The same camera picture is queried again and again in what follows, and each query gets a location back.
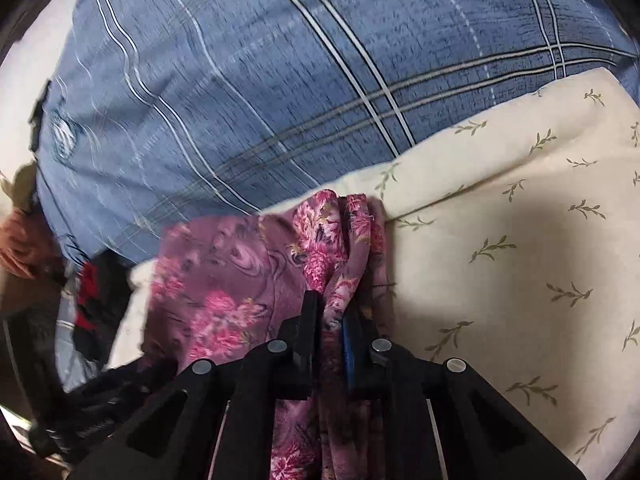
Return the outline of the blue plaid bedsheet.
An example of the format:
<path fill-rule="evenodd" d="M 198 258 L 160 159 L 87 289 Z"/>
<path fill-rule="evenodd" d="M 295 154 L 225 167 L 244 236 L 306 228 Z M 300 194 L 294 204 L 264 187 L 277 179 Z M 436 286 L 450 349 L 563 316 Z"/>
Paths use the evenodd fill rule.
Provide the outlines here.
<path fill-rule="evenodd" d="M 608 0 L 77 0 L 42 106 L 40 205 L 67 258 L 151 259 L 584 70 L 639 92 Z"/>

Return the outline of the orange cloth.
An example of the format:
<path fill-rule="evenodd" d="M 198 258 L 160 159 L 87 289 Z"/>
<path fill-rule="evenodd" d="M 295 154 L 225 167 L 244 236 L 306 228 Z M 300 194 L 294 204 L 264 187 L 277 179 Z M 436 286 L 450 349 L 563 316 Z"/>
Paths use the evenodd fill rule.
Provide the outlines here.
<path fill-rule="evenodd" d="M 40 210 L 13 208 L 1 223 L 1 267 L 18 278 L 42 278 L 63 270 L 63 259 Z"/>

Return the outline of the black red garment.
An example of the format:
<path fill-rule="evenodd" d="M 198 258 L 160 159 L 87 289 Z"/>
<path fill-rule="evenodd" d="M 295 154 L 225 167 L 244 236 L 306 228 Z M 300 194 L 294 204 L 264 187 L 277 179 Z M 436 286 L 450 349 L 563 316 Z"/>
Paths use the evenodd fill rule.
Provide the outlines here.
<path fill-rule="evenodd" d="M 77 277 L 74 347 L 86 360 L 104 367 L 132 295 L 128 269 L 107 249 L 87 261 Z"/>

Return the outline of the cream leaf-print pillow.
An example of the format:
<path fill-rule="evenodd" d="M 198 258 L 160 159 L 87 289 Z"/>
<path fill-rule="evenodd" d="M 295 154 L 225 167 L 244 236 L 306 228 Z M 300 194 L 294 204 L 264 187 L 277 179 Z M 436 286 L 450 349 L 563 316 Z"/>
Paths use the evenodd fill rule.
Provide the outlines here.
<path fill-rule="evenodd" d="M 470 364 L 589 479 L 639 471 L 639 109 L 598 68 L 319 191 L 379 200 L 389 336 Z M 154 257 L 108 362 L 142 359 Z"/>

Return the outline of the purple floral cloth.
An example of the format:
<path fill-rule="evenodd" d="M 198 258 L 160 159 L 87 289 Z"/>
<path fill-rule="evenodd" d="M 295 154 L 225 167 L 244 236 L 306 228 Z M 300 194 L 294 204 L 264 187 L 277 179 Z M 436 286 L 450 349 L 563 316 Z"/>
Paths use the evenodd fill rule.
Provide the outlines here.
<path fill-rule="evenodd" d="M 379 479 L 382 422 L 372 402 L 346 393 L 341 329 L 357 306 L 388 334 L 386 285 L 384 211 L 367 195 L 322 190 L 283 214 L 179 223 L 154 266 L 142 362 L 241 359 L 314 290 L 324 300 L 320 389 L 277 403 L 271 477 Z"/>

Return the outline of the olive green cloth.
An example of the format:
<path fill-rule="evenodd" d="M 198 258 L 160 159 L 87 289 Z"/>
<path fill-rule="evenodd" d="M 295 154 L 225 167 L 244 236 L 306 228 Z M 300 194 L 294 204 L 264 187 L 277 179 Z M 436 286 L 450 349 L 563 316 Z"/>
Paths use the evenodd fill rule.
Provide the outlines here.
<path fill-rule="evenodd" d="M 36 194 L 38 165 L 32 160 L 21 166 L 15 173 L 11 188 L 13 206 L 25 212 L 31 212 Z"/>

